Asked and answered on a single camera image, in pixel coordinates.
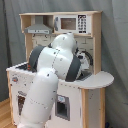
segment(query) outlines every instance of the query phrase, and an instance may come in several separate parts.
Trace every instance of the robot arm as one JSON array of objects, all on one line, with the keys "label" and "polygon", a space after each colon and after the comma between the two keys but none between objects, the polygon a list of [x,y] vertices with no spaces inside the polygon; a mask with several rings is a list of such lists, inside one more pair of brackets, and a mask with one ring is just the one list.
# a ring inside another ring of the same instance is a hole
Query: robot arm
[{"label": "robot arm", "polygon": [[52,48],[37,47],[29,63],[37,74],[27,94],[18,128],[43,128],[54,104],[58,79],[75,81],[81,74],[81,62],[75,54],[73,34],[57,36]]}]

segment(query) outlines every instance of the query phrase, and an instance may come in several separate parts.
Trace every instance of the wooden panel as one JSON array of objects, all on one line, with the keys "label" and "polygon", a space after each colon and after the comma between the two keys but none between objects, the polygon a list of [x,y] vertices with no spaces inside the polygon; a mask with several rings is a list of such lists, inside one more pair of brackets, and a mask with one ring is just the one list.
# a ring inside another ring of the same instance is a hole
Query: wooden panel
[{"label": "wooden panel", "polygon": [[10,77],[9,77],[9,72],[8,71],[7,71],[7,77],[8,77],[8,88],[9,88],[9,98],[10,98],[10,108],[11,108],[11,119],[12,119],[12,124],[14,124],[14,121],[13,121],[13,106],[12,106],[11,84],[10,84]]},{"label": "wooden panel", "polygon": [[25,34],[25,45],[26,45],[26,60],[29,60],[30,53],[33,49],[32,34]]},{"label": "wooden panel", "polygon": [[50,12],[50,13],[24,13],[20,15],[58,15],[58,14],[94,14],[101,11],[81,11],[81,12]]},{"label": "wooden panel", "polygon": [[31,26],[31,16],[21,15],[21,30],[24,33],[24,29]]},{"label": "wooden panel", "polygon": [[101,71],[101,14],[93,15],[94,74]]},{"label": "wooden panel", "polygon": [[101,106],[101,113],[100,113],[101,126],[100,128],[105,128],[105,88],[100,89],[100,106]]},{"label": "wooden panel", "polygon": [[88,90],[87,89],[81,89],[81,93],[82,93],[83,128],[89,128]]}]

